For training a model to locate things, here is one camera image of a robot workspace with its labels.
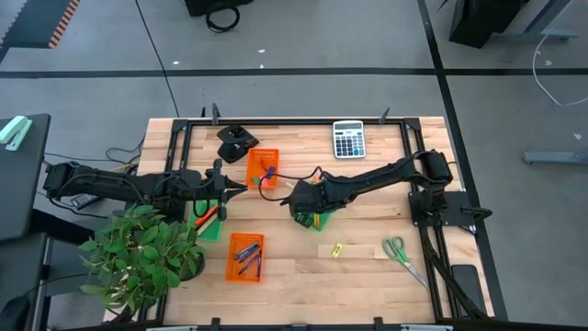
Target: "yellow sticky note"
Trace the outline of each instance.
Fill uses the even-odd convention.
[[[337,245],[335,245],[333,248],[333,252],[331,253],[331,257],[338,258],[339,253],[341,253],[342,250],[343,250],[343,244],[337,243]]]

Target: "calculator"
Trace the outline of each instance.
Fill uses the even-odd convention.
[[[333,147],[336,158],[366,157],[364,123],[361,120],[333,123]]]

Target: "green scissors handle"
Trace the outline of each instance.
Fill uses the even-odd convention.
[[[393,236],[382,240],[382,247],[389,258],[393,258],[401,263],[408,262],[408,257],[404,253],[404,239],[400,236]]]

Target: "gray floor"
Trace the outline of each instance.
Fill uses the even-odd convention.
[[[534,43],[491,42],[475,50],[448,42],[453,4],[437,12],[441,2],[427,0],[446,68],[530,67]],[[15,3],[22,0],[0,5],[0,29]],[[255,0],[243,7],[239,27],[224,35],[189,17],[181,0],[140,3],[167,69],[433,66],[413,0],[366,0],[361,7],[347,0]],[[522,29],[544,3],[531,1],[511,30]],[[586,13],[588,5],[574,0],[560,26],[581,37],[546,45],[537,67],[546,67],[546,60],[551,68],[587,66]],[[0,71],[158,68],[133,0],[84,0],[57,49],[12,49],[0,64]],[[564,101],[588,96],[583,76],[541,80]],[[582,284],[588,279],[586,170],[521,162],[524,150],[585,148],[588,103],[556,108],[532,76],[456,76],[448,82],[482,204],[494,211],[488,228],[510,319],[588,325],[588,288]],[[433,76],[174,77],[170,85],[182,116],[197,116],[212,102],[223,116],[379,115],[386,107],[390,115],[445,115]],[[0,100],[2,118],[50,113],[48,152],[79,157],[102,157],[111,146],[132,148],[149,118],[175,115],[161,77],[0,79]],[[36,206],[76,219],[42,197]],[[109,201],[90,211],[108,214],[119,207]],[[101,314],[93,298],[63,295],[54,301],[51,323],[91,325]]]

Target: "plant pot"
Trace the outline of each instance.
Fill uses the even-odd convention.
[[[191,280],[191,279],[199,276],[202,273],[202,271],[204,270],[205,266],[206,266],[206,263],[205,263],[205,259],[204,259],[204,254],[198,253],[198,259],[196,260],[196,274],[193,274],[190,271],[188,271],[182,277],[180,277],[180,280],[187,281],[187,280]]]

